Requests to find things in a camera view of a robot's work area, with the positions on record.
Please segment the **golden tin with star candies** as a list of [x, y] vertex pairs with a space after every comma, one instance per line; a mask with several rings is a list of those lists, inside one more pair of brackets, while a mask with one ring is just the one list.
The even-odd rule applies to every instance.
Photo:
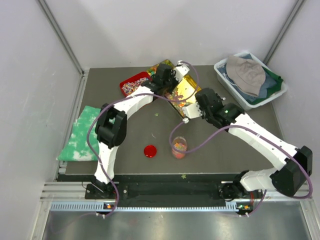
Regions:
[[169, 100], [179, 100], [179, 102], [170, 101], [169, 103], [172, 105], [172, 107], [176, 110], [176, 112], [182, 119], [185, 117], [185, 114], [183, 113], [183, 107], [196, 102], [194, 92], [198, 92], [201, 90], [200, 86], [198, 86], [197, 88], [196, 86], [196, 81], [189, 74], [187, 74], [183, 77], [181, 82], [175, 87], [172, 93], [167, 92], [164, 95]]

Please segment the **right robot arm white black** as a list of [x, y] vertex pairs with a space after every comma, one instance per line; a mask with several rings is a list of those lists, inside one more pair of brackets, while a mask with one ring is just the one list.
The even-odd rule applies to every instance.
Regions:
[[244, 170], [232, 183], [221, 189], [226, 198], [245, 198], [253, 191], [277, 191], [280, 194], [298, 199], [297, 191], [308, 183], [310, 197], [313, 192], [310, 176], [312, 174], [313, 152], [307, 146], [300, 148], [286, 143], [257, 124], [245, 111], [228, 103], [211, 88], [204, 88], [195, 94], [197, 109], [202, 118], [219, 131], [241, 139], [262, 154], [272, 168], [263, 170]]

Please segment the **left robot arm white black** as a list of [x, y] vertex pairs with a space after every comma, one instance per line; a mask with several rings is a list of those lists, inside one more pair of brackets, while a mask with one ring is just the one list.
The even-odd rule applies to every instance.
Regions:
[[155, 98], [163, 99], [165, 93], [171, 93], [182, 80], [178, 69], [161, 63], [151, 79], [141, 83], [133, 93], [101, 107], [99, 115], [88, 130], [89, 133], [96, 134], [98, 149], [94, 149], [89, 139], [87, 144], [97, 157], [98, 164], [91, 183], [86, 188], [86, 199], [119, 198], [118, 188], [113, 181], [114, 165], [118, 148], [127, 136], [128, 119]]

